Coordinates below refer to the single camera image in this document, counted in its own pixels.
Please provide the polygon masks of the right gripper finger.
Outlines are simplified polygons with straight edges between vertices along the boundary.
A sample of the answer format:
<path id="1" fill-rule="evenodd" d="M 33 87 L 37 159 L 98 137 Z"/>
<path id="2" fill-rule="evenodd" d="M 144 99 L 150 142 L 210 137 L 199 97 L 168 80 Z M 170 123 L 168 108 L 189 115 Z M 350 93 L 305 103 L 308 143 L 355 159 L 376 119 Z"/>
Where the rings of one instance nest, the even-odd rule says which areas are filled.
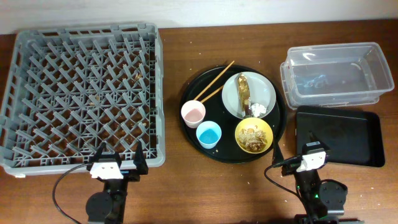
<path id="1" fill-rule="evenodd" d="M 276 165 L 280 162 L 283 162 L 284 157 L 282 155 L 282 152 L 278 145 L 278 140 L 275 135 L 273 135 L 272 147 L 273 147 L 272 165 Z"/>
<path id="2" fill-rule="evenodd" d="M 330 147 L 327 146 L 320 138 L 318 138 L 312 131 L 309 132 L 310 143 L 308 143 L 308 147 L 312 150 L 322 149 L 325 152 L 330 151 Z"/>

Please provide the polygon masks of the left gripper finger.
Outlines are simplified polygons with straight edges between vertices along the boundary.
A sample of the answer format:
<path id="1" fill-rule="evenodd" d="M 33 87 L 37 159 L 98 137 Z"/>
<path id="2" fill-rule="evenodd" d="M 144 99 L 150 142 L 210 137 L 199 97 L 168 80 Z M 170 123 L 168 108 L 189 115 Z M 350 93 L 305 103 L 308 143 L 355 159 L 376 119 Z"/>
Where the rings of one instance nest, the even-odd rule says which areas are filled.
<path id="1" fill-rule="evenodd" d="M 142 149 L 142 143 L 139 141 L 136 147 L 135 157 L 133 160 L 134 165 L 136 166 L 137 173 L 139 175 L 147 175 L 149 172 L 149 168 L 146 162 L 146 157 L 144 155 Z"/>
<path id="2" fill-rule="evenodd" d="M 97 149 L 96 153 L 94 154 L 94 156 L 89 160 L 89 163 L 87 165 L 87 170 L 91 170 L 91 168 L 93 167 L 93 164 L 95 162 L 99 162 L 99 159 L 101 158 L 101 155 L 103 153 L 103 150 L 106 148 L 106 143 L 102 142 L 99 146 L 99 148 Z"/>

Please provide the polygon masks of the yellow bowl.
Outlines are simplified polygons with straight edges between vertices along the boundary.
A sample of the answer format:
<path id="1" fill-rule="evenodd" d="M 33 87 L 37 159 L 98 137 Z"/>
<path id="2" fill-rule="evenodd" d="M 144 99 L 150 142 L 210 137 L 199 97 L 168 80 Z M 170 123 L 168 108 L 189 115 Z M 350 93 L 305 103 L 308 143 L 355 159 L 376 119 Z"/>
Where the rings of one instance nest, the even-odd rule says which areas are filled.
<path id="1" fill-rule="evenodd" d="M 260 118 L 245 118 L 235 129 L 238 146 L 247 153 L 260 154 L 270 149 L 274 140 L 271 127 Z"/>

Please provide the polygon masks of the white tissue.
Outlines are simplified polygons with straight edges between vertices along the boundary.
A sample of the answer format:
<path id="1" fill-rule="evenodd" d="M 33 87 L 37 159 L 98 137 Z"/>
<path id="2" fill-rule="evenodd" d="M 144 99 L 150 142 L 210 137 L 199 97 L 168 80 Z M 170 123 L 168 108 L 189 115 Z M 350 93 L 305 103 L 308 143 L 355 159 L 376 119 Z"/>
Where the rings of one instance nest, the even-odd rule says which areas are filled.
<path id="1" fill-rule="evenodd" d="M 253 103 L 251 105 L 251 112 L 254 117 L 258 118 L 258 117 L 266 114 L 267 108 L 264 105 L 261 105 L 259 103 Z"/>

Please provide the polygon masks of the grey plate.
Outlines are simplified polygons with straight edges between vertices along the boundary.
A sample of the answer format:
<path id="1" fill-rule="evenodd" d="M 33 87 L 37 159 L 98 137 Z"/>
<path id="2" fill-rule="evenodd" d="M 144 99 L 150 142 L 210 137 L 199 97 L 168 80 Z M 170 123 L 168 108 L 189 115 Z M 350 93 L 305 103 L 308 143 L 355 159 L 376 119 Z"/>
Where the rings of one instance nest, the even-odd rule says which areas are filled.
<path id="1" fill-rule="evenodd" d="M 276 92 L 271 82 L 264 76 L 255 72 L 240 72 L 248 79 L 249 90 L 251 94 L 251 103 L 259 103 L 267 108 L 265 115 L 259 118 L 265 118 L 274 108 L 276 103 Z M 240 73 L 234 74 L 224 84 L 222 90 L 222 102 L 224 107 L 233 116 L 243 119 L 242 110 L 238 96 L 237 77 Z"/>

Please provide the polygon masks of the pink cup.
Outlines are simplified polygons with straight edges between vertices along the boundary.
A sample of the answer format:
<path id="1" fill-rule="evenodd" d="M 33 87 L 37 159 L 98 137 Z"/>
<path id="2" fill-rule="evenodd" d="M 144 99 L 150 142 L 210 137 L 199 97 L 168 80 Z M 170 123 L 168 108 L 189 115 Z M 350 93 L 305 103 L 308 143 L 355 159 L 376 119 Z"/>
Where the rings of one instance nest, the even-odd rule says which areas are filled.
<path id="1" fill-rule="evenodd" d="M 189 128 L 197 128 L 205 117 L 206 109 L 200 101 L 190 100 L 183 104 L 180 113 Z"/>

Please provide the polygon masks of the blue cup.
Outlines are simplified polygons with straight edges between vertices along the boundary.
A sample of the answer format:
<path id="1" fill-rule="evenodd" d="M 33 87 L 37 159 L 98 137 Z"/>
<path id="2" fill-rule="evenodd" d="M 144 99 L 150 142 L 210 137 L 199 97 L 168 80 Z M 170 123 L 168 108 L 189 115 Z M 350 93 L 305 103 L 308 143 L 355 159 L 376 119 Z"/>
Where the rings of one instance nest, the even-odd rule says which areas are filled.
<path id="1" fill-rule="evenodd" d="M 214 148 L 221 139 L 222 131 L 214 121 L 202 122 L 196 130 L 196 136 L 200 145 L 205 149 Z"/>

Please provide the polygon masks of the wooden chopstick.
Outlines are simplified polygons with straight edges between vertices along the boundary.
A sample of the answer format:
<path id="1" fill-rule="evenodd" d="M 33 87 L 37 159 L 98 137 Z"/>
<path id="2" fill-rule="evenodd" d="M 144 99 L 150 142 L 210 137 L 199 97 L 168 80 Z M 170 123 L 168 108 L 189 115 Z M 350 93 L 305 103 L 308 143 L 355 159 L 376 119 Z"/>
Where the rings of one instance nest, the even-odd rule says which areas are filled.
<path id="1" fill-rule="evenodd" d="M 209 89 L 229 68 L 235 63 L 235 60 L 233 60 L 229 65 L 227 65 L 193 100 L 198 100 L 199 97 L 204 94 L 207 89 Z"/>
<path id="2" fill-rule="evenodd" d="M 200 102 L 204 103 L 205 101 L 209 100 L 211 97 L 213 97 L 214 95 L 216 95 L 220 90 L 222 90 L 224 87 L 224 85 L 220 86 L 219 88 L 217 88 L 214 92 L 210 93 L 208 96 L 206 96 L 204 99 L 202 99 Z"/>

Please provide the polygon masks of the food scraps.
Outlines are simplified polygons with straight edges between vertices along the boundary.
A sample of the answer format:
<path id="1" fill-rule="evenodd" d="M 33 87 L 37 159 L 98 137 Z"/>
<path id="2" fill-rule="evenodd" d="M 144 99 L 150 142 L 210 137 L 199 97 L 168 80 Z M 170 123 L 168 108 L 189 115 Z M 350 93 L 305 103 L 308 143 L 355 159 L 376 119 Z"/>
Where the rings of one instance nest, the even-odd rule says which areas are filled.
<path id="1" fill-rule="evenodd" d="M 238 134 L 238 143 L 249 152 L 261 152 L 267 144 L 266 134 L 257 126 L 243 128 Z"/>

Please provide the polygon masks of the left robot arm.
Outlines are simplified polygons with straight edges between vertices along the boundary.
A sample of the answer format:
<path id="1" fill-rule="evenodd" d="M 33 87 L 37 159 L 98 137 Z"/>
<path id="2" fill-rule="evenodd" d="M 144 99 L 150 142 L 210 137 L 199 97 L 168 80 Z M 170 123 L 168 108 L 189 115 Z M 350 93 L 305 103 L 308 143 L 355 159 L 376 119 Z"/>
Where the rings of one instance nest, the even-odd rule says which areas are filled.
<path id="1" fill-rule="evenodd" d="M 92 178 L 104 183 L 103 190 L 93 194 L 86 203 L 88 223 L 122 223 L 130 182 L 138 182 L 147 175 L 149 168 L 144 157 L 142 144 L 136 147 L 133 159 L 134 169 L 121 170 L 121 156 L 117 152 L 106 152 L 106 143 L 101 143 L 90 159 L 87 170 Z"/>

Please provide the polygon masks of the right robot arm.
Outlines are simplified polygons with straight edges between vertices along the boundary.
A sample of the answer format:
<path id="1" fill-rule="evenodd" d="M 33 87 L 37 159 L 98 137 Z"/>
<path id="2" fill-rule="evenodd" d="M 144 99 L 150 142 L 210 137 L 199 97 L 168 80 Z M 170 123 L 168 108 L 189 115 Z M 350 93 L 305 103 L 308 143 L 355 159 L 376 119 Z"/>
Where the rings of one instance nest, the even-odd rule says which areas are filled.
<path id="1" fill-rule="evenodd" d="M 330 148 L 312 132 L 308 135 L 310 142 L 302 146 L 302 152 L 288 159 L 284 159 L 279 145 L 274 141 L 272 164 L 265 169 L 265 178 L 300 200 L 305 214 L 296 215 L 294 223 L 362 223 L 362 220 L 354 218 L 342 219 L 348 188 L 337 180 L 320 178 L 318 170 L 326 165 Z M 294 191 L 267 175 L 268 170 L 278 167 L 282 169 L 283 176 L 294 177 Z"/>

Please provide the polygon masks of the grey dishwasher rack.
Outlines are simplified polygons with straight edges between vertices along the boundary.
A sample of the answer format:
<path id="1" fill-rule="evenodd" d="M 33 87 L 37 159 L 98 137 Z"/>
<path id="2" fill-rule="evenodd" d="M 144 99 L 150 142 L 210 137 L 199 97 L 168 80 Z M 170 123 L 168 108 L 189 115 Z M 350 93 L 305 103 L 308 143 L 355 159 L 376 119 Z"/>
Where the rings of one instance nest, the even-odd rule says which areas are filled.
<path id="1" fill-rule="evenodd" d="M 24 30 L 1 105 L 1 167 L 14 177 L 61 174 L 102 143 L 133 169 L 165 162 L 163 51 L 151 23 Z"/>

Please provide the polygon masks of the black rectangular tray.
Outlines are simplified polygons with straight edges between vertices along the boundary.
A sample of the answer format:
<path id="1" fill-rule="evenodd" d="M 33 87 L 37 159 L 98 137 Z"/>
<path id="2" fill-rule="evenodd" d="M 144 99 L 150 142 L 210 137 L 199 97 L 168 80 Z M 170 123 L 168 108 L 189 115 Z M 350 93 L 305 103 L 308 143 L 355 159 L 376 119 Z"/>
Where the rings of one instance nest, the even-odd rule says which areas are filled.
<path id="1" fill-rule="evenodd" d="M 309 132 L 330 149 L 328 162 L 369 167 L 385 164 L 379 116 L 368 111 L 300 106 L 296 111 L 297 154 Z"/>

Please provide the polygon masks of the clear plastic bin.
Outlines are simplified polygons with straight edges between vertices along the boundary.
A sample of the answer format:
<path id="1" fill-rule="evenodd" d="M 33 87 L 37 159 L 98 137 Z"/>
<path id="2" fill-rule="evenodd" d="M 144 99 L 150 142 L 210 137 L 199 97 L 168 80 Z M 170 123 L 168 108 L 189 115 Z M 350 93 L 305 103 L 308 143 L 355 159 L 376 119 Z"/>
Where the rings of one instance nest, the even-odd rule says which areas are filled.
<path id="1" fill-rule="evenodd" d="M 379 44 L 359 42 L 291 47 L 280 65 L 287 106 L 370 105 L 395 87 Z"/>

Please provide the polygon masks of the round black tray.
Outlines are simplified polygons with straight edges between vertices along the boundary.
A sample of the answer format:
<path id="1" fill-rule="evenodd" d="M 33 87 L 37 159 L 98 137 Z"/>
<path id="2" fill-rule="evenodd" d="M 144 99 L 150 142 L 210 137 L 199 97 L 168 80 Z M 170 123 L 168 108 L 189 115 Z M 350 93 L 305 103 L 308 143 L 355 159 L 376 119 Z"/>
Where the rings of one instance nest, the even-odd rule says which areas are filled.
<path id="1" fill-rule="evenodd" d="M 186 101 L 194 99 L 194 97 L 196 97 L 202 91 L 202 89 L 204 89 L 214 78 L 216 78 L 217 75 L 222 72 L 222 70 L 224 70 L 224 66 L 211 68 L 197 75 L 184 89 L 180 100 L 180 106 L 182 106 Z M 260 74 L 260 76 L 269 81 L 275 89 L 275 106 L 272 110 L 270 110 L 270 113 L 263 118 L 263 120 L 270 125 L 276 140 L 280 140 L 285 131 L 287 122 L 287 110 L 284 103 L 284 97 L 278 90 L 272 78 L 269 78 L 263 74 Z M 196 130 L 189 128 L 185 124 L 183 118 L 180 116 L 179 118 L 182 132 L 196 150 L 216 161 L 235 164 L 254 161 L 272 150 L 270 147 L 265 152 L 260 154 L 250 154 L 244 152 L 238 146 L 234 138 L 234 132 L 236 126 L 240 122 L 240 119 L 227 112 L 227 109 L 222 103 L 221 93 L 217 93 L 215 96 L 205 101 L 204 105 L 206 108 L 204 120 L 214 121 L 220 126 L 221 139 L 214 148 L 205 149 L 200 145 L 199 140 L 197 139 Z"/>

